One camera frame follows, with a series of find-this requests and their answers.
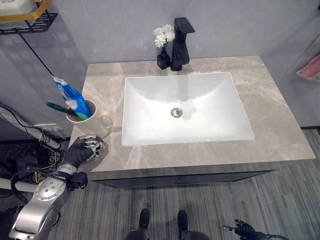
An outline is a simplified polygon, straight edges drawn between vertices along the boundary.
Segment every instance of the black faucet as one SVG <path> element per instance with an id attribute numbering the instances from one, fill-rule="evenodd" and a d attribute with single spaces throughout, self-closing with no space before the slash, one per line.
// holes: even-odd
<path id="1" fill-rule="evenodd" d="M 191 26 L 186 17 L 178 17 L 174 19 L 175 38 L 172 46 L 172 71 L 180 71 L 182 69 L 182 65 L 189 63 L 190 58 L 186 45 L 186 37 L 187 34 L 194 32 L 195 29 Z"/>

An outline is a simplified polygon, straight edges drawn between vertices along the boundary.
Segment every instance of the black shoe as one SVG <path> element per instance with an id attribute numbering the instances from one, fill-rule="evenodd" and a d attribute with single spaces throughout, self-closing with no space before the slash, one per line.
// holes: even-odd
<path id="1" fill-rule="evenodd" d="M 179 239 L 182 240 L 182 232 L 188 230 L 188 216 L 185 210 L 178 213 Z"/>
<path id="2" fill-rule="evenodd" d="M 140 213 L 140 219 L 139 219 L 139 228 L 148 229 L 149 219 L 150 219 L 149 210 L 146 208 L 142 209 Z"/>

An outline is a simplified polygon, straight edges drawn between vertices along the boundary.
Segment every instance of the wall outlet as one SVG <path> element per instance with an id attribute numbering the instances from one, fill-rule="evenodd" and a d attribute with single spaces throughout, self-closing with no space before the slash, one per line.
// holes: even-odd
<path id="1" fill-rule="evenodd" d="M 59 127 L 56 123 L 35 124 L 34 126 L 52 132 L 58 132 L 59 130 L 62 130 L 62 128 Z"/>

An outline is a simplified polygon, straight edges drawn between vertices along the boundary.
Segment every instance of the sink drain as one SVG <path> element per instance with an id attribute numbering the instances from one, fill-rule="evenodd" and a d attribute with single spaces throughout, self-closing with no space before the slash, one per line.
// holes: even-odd
<path id="1" fill-rule="evenodd" d="M 171 116 L 174 118 L 180 118 L 182 116 L 182 109 L 175 107 L 171 110 Z"/>

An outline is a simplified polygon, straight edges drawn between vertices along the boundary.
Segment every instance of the blue toothpaste tube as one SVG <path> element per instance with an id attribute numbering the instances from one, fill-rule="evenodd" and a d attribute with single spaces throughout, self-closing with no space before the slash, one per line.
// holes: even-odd
<path id="1" fill-rule="evenodd" d="M 92 116 L 92 112 L 82 94 L 63 79 L 55 76 L 52 77 L 55 81 L 56 87 L 63 97 L 63 100 L 69 106 L 69 108 L 74 110 L 76 115 L 81 120 L 90 118 Z"/>

